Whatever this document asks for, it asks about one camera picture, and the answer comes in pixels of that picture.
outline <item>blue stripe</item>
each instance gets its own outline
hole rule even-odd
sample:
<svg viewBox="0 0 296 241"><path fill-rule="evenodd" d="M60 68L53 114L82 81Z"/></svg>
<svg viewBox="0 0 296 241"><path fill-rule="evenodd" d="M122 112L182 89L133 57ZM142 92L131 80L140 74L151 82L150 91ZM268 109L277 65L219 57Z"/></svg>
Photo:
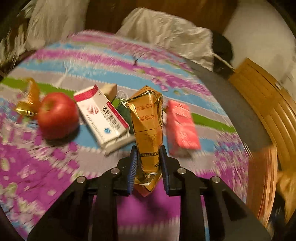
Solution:
<svg viewBox="0 0 296 241"><path fill-rule="evenodd" d="M96 148L96 149L100 148L99 145L97 144L96 139L92 135L91 130L86 125L80 125L80 131L77 137L74 139L74 141L77 144L84 147L90 147L90 148ZM125 147L122 147L121 150L130 151L133 145L135 145L135 142L130 143ZM168 141L165 136L163 137L163 145L165 146L168 152ZM201 145L202 151L207 151L207 152L215 151L215 141L213 140L200 138L200 145Z"/></svg>
<svg viewBox="0 0 296 241"><path fill-rule="evenodd" d="M52 45L48 46L47 49L62 48L65 50L83 50L84 47L85 47L85 45L72 45L70 43L67 43L67 44L56 43L56 44L52 44ZM113 56L115 58L128 60L128 61L134 61L133 57L129 54L120 54L120 53L114 52L110 49L100 48L100 47L96 47L94 45L88 45L87 47L92 48L92 49L97 49L97 50L101 51L102 53L107 54L109 56ZM194 78L195 77L194 75L189 74L188 72L182 70L181 68L176 68L170 64L165 64L165 63L160 64L154 60L147 60L147 59L139 58L139 60L137 60L137 63L148 64L148 65L158 68L158 69L165 69L166 71L171 72L173 74L180 74L185 78ZM200 79L196 78L196 80L198 83L203 84L203 82Z"/></svg>
<svg viewBox="0 0 296 241"><path fill-rule="evenodd" d="M61 73L65 73L65 66L68 66L68 73L74 76L80 76L107 83L115 83L120 86L125 86L132 89L141 89L143 86L148 85L153 89L163 93L164 96L191 103L204 109L211 110L217 114L226 116L225 111L217 102L206 101L205 99L192 94L184 95L182 94L182 90L180 89L169 88L168 91L162 91L159 85L155 85L150 80L132 74L122 74L119 72L112 72L105 69L94 69L93 67L85 67L77 63L72 63L71 66L69 61L46 60L41 63L38 63L36 60L30 60L23 62L19 65L19 67L29 70L51 71ZM180 95L175 94L175 90L178 90Z"/></svg>
<svg viewBox="0 0 296 241"><path fill-rule="evenodd" d="M213 140L200 138L200 146L202 151L215 151L215 141Z"/></svg>

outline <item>wooden wall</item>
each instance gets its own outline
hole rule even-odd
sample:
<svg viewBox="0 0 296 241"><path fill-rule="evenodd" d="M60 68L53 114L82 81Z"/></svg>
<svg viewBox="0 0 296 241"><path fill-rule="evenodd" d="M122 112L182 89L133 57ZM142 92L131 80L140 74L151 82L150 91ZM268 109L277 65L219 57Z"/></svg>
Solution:
<svg viewBox="0 0 296 241"><path fill-rule="evenodd" d="M90 0L85 28L116 33L123 19L137 7L167 12L223 33L237 0Z"/></svg>

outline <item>wooden furniture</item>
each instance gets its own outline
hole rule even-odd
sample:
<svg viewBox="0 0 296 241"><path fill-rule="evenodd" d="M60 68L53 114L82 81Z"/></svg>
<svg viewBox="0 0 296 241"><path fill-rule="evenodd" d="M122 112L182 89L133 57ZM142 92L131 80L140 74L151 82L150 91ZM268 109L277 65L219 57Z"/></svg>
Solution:
<svg viewBox="0 0 296 241"><path fill-rule="evenodd" d="M223 33L237 0L90 0L85 28L116 33L123 19L137 7L167 12Z"/></svg>
<svg viewBox="0 0 296 241"><path fill-rule="evenodd" d="M276 193L277 153L271 145L249 159L246 205L267 227Z"/></svg>
<svg viewBox="0 0 296 241"><path fill-rule="evenodd" d="M296 170L296 103L259 65L246 59L229 81L251 105L277 147L282 170Z"/></svg>

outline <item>golden snack bag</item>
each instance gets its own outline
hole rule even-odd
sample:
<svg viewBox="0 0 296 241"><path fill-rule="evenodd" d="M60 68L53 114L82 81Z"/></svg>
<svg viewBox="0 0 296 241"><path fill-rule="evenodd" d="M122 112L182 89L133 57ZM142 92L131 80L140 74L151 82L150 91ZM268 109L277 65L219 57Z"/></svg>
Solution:
<svg viewBox="0 0 296 241"><path fill-rule="evenodd" d="M27 88L23 92L24 97L17 103L15 111L21 115L33 117L38 113L40 107L39 87L32 78L25 79Z"/></svg>
<svg viewBox="0 0 296 241"><path fill-rule="evenodd" d="M156 174L160 169L158 150L163 144L163 96L145 86L127 99L126 103L131 111L142 169L147 174Z"/></svg>
<svg viewBox="0 0 296 241"><path fill-rule="evenodd" d="M161 179L161 170L156 174L147 174L144 180L143 177L141 174L136 176L134 187L143 197L146 197L153 191L157 182Z"/></svg>

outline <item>red apple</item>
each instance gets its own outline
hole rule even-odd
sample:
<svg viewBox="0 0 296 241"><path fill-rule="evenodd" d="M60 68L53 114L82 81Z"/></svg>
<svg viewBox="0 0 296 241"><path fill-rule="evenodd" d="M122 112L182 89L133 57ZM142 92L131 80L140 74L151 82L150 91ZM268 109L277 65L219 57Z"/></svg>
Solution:
<svg viewBox="0 0 296 241"><path fill-rule="evenodd" d="M79 125L76 103L61 92L50 93L41 102L37 115L38 124L45 139L60 139Z"/></svg>

